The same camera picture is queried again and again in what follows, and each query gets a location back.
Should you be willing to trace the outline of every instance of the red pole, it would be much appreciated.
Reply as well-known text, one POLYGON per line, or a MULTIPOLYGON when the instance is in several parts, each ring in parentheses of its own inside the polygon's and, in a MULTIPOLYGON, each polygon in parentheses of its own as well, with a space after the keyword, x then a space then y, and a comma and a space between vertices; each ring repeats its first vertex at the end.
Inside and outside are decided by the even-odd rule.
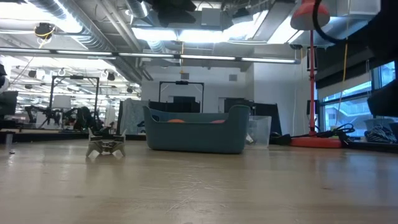
POLYGON ((314 69, 314 49, 313 49, 313 30, 310 31, 311 36, 311 72, 310 72, 310 80, 311 80, 311 103, 310 103, 310 136, 316 136, 317 132, 315 131, 315 100, 314 100, 314 85, 315 85, 315 69, 314 69))

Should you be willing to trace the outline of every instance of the wooden tabletop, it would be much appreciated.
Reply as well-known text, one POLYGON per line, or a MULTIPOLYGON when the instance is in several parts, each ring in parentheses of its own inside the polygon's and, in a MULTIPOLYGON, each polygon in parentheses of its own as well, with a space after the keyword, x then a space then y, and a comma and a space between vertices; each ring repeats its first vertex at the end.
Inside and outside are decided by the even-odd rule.
POLYGON ((398 223, 398 157, 248 147, 86 159, 88 141, 0 150, 1 223, 398 223))

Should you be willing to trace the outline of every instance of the red base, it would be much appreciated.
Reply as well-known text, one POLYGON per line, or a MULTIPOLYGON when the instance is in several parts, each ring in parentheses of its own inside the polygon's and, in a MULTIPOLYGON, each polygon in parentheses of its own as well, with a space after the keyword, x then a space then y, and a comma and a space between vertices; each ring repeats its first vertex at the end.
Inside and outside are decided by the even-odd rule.
POLYGON ((341 141, 330 138, 303 137, 293 138, 290 146, 339 149, 341 148, 341 141))

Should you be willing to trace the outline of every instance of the desk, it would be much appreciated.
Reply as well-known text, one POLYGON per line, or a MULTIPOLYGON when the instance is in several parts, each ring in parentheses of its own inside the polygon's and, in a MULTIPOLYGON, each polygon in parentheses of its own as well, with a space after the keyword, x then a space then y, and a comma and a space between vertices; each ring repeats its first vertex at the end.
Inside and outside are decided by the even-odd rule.
POLYGON ((398 157, 248 147, 85 158, 88 141, 0 150, 2 223, 398 223, 398 157))

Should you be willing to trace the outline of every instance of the white container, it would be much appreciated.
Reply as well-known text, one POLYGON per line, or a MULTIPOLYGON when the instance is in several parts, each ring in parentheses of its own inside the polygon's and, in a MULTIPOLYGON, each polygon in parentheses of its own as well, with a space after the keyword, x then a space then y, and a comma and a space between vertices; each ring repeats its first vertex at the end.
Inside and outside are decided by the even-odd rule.
POLYGON ((246 144, 268 147, 271 134, 271 119, 272 117, 270 116, 250 116, 246 144))

